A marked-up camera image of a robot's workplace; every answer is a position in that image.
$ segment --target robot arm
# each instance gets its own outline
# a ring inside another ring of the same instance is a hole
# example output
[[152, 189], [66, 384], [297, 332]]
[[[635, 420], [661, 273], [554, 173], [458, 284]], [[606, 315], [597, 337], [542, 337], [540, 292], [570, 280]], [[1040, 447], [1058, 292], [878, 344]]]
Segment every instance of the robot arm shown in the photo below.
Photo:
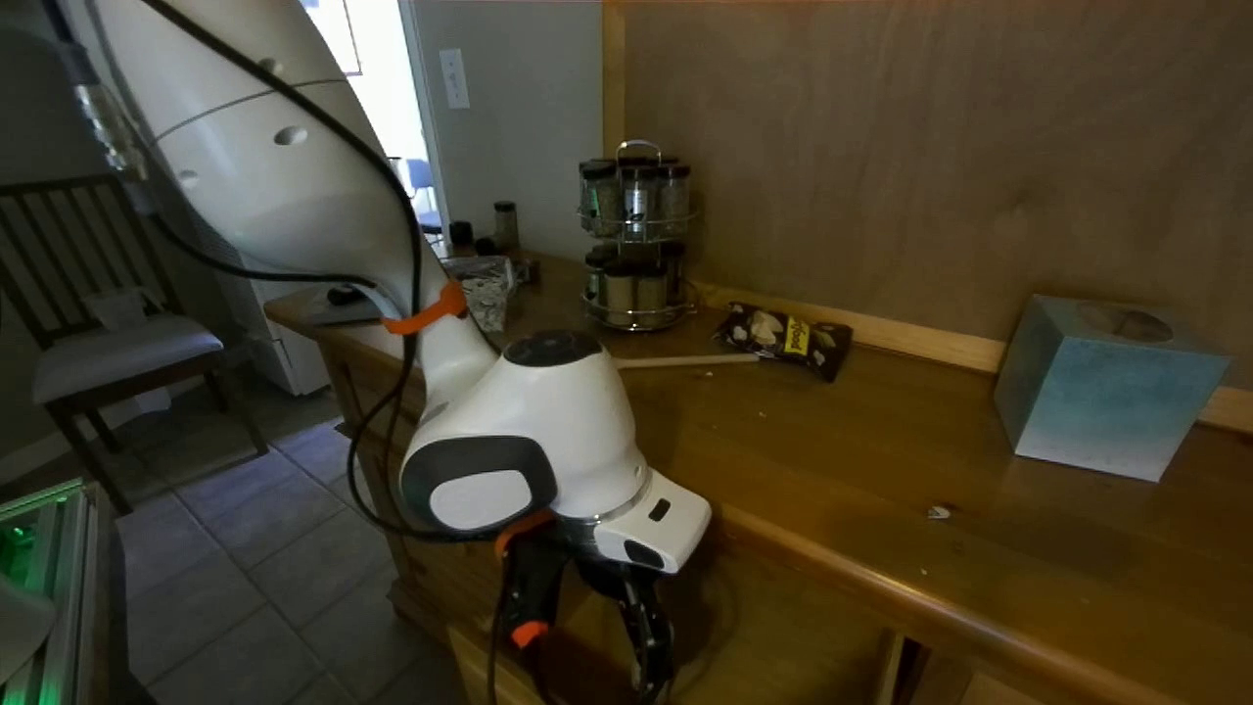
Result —
[[[441, 300], [447, 273], [297, 4], [61, 0], [61, 18], [180, 198], [251, 264], [360, 273], [386, 319]], [[425, 410], [392, 477], [408, 524], [482, 536], [549, 507], [583, 524], [589, 555], [648, 571], [687, 562], [707, 502], [639, 455], [622, 379], [589, 337], [498, 358], [468, 319], [439, 319], [420, 361]]]

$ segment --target white chair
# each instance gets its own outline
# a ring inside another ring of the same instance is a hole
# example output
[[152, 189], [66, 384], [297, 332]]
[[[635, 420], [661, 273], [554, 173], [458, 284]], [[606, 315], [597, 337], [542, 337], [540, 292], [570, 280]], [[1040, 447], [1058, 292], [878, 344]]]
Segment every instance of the white chair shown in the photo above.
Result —
[[88, 420], [97, 438], [122, 450], [101, 420], [116, 401], [203, 375], [214, 405], [264, 450], [246, 407], [229, 405], [225, 344], [180, 315], [152, 237], [113, 178], [0, 183], [0, 273], [43, 349], [30, 401], [122, 512], [126, 495], [79, 433], [79, 420]]

